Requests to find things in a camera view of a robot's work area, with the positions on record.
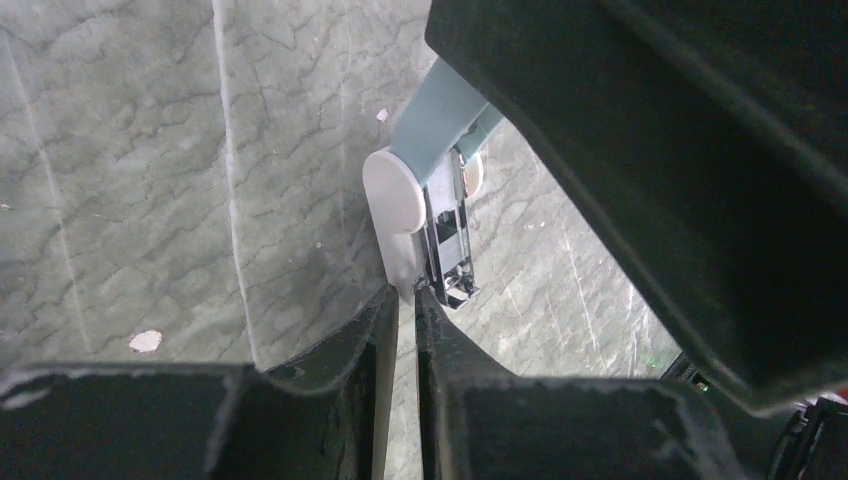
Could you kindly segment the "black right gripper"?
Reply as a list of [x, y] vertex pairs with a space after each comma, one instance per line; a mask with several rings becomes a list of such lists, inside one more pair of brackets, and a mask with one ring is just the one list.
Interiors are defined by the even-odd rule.
[[835, 393], [754, 416], [680, 354], [662, 375], [696, 386], [717, 411], [749, 479], [845, 479], [847, 401]]

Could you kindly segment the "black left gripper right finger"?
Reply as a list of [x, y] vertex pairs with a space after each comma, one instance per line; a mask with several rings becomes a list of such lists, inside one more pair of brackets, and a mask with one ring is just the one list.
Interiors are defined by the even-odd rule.
[[415, 294], [427, 479], [741, 479], [715, 410], [680, 381], [522, 377]]

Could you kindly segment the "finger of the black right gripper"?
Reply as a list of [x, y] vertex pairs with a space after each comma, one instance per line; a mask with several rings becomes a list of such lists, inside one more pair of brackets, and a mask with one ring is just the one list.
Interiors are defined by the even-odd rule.
[[684, 353], [755, 412], [847, 385], [843, 1], [435, 1]]

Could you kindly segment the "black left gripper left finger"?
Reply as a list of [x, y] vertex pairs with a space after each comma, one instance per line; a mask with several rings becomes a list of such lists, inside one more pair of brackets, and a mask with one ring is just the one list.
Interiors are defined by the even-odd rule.
[[399, 297], [251, 364], [46, 363], [1, 376], [5, 479], [379, 479]]

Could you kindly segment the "light blue small box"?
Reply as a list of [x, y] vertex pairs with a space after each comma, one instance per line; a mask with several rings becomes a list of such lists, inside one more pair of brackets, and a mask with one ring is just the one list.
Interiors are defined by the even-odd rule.
[[437, 59], [389, 145], [366, 158], [362, 180], [382, 263], [405, 301], [428, 286], [458, 310], [478, 293], [467, 202], [483, 184], [478, 152], [503, 118]]

